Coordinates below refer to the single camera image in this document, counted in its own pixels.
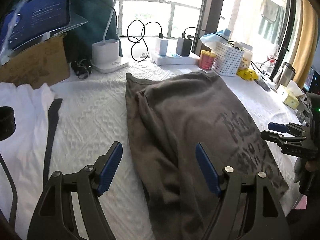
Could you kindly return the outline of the yellow snack bag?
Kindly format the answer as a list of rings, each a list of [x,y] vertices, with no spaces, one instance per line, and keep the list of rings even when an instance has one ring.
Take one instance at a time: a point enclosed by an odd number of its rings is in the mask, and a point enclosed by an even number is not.
[[[250,69],[250,68],[246,68],[246,69],[239,69],[236,74],[241,77],[244,80],[247,81],[254,81],[254,80],[258,80],[259,76],[257,75],[257,73]]]

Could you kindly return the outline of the computer monitor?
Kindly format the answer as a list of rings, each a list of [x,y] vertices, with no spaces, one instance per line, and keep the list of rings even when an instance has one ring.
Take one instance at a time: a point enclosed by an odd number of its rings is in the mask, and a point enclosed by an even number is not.
[[[311,67],[310,70],[309,70],[309,72],[308,72],[306,81],[305,81],[305,83],[304,83],[304,85],[303,85],[303,89],[306,90],[307,92],[309,91],[309,89],[310,89],[310,87],[311,87],[314,73],[315,73],[315,71],[314,71],[313,68]]]

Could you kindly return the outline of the white perforated plastic basket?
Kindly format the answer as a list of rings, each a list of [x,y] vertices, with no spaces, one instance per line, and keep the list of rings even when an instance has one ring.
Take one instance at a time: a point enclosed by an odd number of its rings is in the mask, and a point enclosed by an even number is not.
[[[213,63],[213,69],[217,74],[222,76],[235,76],[242,61],[244,51],[222,42],[217,42],[214,54],[216,57]]]

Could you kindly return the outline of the red can yellow lid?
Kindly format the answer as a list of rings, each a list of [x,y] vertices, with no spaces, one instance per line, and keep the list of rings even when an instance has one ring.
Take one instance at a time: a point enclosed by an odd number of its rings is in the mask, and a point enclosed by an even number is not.
[[[207,50],[200,51],[199,67],[203,70],[211,70],[216,55]]]

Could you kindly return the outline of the white desk lamp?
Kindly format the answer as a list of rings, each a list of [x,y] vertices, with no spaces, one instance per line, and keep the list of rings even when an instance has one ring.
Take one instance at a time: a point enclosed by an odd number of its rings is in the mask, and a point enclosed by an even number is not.
[[[92,44],[92,66],[93,68],[104,74],[112,73],[117,70],[128,67],[129,62],[120,56],[119,40],[107,39],[107,31],[111,25],[111,20],[114,15],[114,6],[117,0],[113,0],[111,13],[103,34],[103,39],[100,42]]]

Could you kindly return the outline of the black charger block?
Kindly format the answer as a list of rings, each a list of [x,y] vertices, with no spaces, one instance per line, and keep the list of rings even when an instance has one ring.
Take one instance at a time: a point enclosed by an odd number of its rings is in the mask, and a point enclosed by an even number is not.
[[[177,40],[176,54],[180,56],[189,56],[193,40],[191,38],[185,38],[185,32]]]

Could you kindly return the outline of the dark grey t-shirt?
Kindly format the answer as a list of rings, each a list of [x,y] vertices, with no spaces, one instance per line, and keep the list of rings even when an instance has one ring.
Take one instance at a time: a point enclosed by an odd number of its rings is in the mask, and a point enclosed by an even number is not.
[[[266,173],[278,197],[288,184],[241,101],[215,73],[164,81],[126,75],[127,130],[156,239],[201,239],[217,207],[196,145],[236,172]]]

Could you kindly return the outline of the brown cardboard box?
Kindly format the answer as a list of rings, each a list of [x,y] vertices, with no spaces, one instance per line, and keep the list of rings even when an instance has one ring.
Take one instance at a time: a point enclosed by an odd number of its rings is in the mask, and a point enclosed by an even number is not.
[[[70,77],[61,34],[36,44],[1,66],[1,82],[15,86],[31,85],[40,88],[44,83],[52,86]]]

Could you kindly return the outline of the white folded garment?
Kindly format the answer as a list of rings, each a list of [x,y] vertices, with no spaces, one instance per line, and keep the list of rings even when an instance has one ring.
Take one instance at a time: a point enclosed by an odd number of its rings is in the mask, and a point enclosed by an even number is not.
[[[42,193],[44,154],[48,136],[48,109],[55,94],[44,83],[16,87],[1,83],[1,106],[14,109],[16,131],[1,142],[1,155],[17,189],[15,231],[27,237],[29,224]]]

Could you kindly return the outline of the clear water bottle red label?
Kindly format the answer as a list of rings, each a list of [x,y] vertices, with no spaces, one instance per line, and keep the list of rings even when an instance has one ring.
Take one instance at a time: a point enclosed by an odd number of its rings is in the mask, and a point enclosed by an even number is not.
[[[268,75],[271,75],[275,64],[276,64],[276,60],[270,59],[268,63],[266,63],[265,73]]]

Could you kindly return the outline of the white power strip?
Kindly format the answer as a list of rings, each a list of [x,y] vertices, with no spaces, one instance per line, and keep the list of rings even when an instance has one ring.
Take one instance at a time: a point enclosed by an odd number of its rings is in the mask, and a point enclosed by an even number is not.
[[[179,64],[197,64],[200,57],[194,53],[191,53],[189,56],[180,56],[178,54],[169,54],[161,56],[158,54],[153,55],[152,60],[158,66],[164,65],[179,65]]]

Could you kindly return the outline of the dark teal curtain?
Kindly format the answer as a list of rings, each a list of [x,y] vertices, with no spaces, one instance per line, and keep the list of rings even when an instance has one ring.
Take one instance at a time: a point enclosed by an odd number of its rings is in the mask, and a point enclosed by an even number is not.
[[[117,39],[113,0],[71,0],[71,11],[85,18],[87,23],[67,33],[63,39],[68,62],[90,59],[92,44]]]

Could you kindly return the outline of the yellow tissue box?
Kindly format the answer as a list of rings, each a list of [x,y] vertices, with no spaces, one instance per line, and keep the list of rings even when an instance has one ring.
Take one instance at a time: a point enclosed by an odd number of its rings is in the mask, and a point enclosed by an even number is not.
[[[304,94],[303,91],[292,80],[283,89],[283,103],[295,110],[299,106],[298,98]]]

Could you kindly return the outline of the black clip bundle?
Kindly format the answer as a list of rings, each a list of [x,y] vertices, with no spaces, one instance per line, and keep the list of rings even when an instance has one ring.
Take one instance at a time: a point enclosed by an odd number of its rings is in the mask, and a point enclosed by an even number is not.
[[[85,80],[92,74],[92,65],[88,59],[71,62],[71,68],[80,80]]]

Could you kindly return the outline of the blue face mask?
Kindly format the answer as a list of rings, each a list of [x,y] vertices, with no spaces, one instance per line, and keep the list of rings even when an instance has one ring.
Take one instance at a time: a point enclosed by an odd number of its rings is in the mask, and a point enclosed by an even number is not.
[[[214,50],[216,45],[220,42],[223,44],[233,44],[234,41],[230,40],[231,31],[229,29],[224,29],[218,31],[217,33],[210,33],[203,35],[200,41],[211,50]]]

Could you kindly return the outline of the yellow curtain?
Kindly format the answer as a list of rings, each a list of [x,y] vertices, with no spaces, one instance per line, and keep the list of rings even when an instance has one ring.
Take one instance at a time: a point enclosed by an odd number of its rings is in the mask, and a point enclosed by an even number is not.
[[[293,67],[293,81],[302,88],[313,63],[318,39],[318,15],[309,0],[302,0],[302,28]]]

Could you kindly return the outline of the white charger block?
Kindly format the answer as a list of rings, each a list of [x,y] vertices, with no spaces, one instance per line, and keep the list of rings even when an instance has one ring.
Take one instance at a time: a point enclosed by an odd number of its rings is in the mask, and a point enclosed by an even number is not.
[[[164,38],[163,33],[160,33],[156,44],[156,54],[160,56],[166,56],[168,43],[169,40],[167,38]]]

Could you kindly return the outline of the stainless steel tumbler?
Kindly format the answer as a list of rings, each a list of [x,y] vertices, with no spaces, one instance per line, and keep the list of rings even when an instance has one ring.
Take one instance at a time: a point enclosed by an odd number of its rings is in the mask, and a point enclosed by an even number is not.
[[[290,81],[294,78],[295,74],[296,74],[295,68],[293,68],[291,64],[285,62],[283,64],[283,69],[281,71],[281,75],[280,75],[277,87],[279,87],[280,85],[287,87]]]

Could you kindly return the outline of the clear jar of snacks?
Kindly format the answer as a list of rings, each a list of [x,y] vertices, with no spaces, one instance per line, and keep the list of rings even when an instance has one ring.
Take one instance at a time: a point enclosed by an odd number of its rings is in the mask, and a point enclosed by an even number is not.
[[[244,43],[240,42],[240,45],[242,46],[242,49],[244,51],[244,54],[242,56],[241,63],[239,65],[239,69],[246,69],[250,67],[251,61],[252,61],[252,52],[253,52],[253,47]]]

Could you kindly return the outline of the tablet with dark screen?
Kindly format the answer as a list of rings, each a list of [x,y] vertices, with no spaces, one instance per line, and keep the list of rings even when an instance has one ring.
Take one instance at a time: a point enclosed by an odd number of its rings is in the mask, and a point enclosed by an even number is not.
[[[14,11],[9,12],[1,22],[1,46],[8,50],[16,50],[45,33],[59,35],[88,22],[71,11],[70,0],[27,0],[6,38],[14,15]]]

